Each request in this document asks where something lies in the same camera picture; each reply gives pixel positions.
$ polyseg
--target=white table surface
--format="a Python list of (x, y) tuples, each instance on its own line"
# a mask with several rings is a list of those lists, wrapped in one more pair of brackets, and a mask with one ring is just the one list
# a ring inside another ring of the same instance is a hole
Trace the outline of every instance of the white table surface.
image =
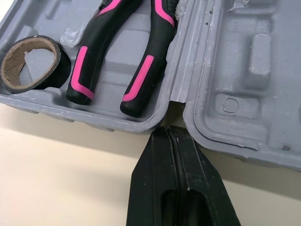
[[(11, 2), (1, 1), (0, 19)], [(181, 112), (167, 120), (182, 124)], [(0, 226), (125, 226), (131, 173), (148, 139), (0, 104)], [(301, 225), (301, 173), (205, 154), (243, 226)]]

